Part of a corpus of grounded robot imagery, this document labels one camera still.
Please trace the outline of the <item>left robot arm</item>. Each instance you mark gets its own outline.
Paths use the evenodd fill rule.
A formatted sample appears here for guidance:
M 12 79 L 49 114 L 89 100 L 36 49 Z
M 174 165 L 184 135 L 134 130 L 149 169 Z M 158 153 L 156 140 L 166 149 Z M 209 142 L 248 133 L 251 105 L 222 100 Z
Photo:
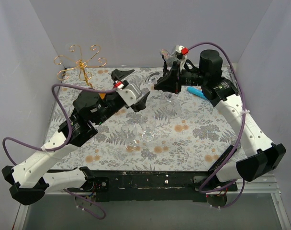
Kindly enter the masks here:
M 93 138 L 98 133 L 95 126 L 102 125 L 122 108 L 132 108 L 135 112 L 146 108 L 149 93 L 142 93 L 139 87 L 125 79 L 133 72 L 113 70 L 113 88 L 107 91 L 64 83 L 51 87 L 66 120 L 40 148 L 10 138 L 13 142 L 35 150 L 35 153 L 21 163 L 5 166 L 1 170 L 4 179 L 11 185 L 9 192 L 14 200 L 27 206 L 39 201 L 49 192 L 67 188 L 81 188 L 88 192 L 94 187 L 95 177 L 87 167 L 63 172 L 50 172 L 50 169 Z M 80 91 L 72 103 L 74 109 L 71 115 L 67 115 L 63 108 L 55 92 L 56 87 Z

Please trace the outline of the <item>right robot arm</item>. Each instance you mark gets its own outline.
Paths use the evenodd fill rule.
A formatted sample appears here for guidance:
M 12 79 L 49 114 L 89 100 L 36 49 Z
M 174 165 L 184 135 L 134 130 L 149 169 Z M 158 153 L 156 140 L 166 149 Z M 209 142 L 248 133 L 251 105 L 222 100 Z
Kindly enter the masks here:
M 188 49 L 180 47 L 173 53 L 162 49 L 164 60 L 163 76 L 154 88 L 163 92 L 180 93 L 182 86 L 200 86 L 203 95 L 222 114 L 241 143 L 246 158 L 228 162 L 214 170 L 209 186 L 220 190 L 228 181 L 254 179 L 277 168 L 285 155 L 283 144 L 274 144 L 256 124 L 247 109 L 238 89 L 222 76 L 223 60 L 216 50 L 207 49 L 200 53 L 198 67 L 187 59 Z

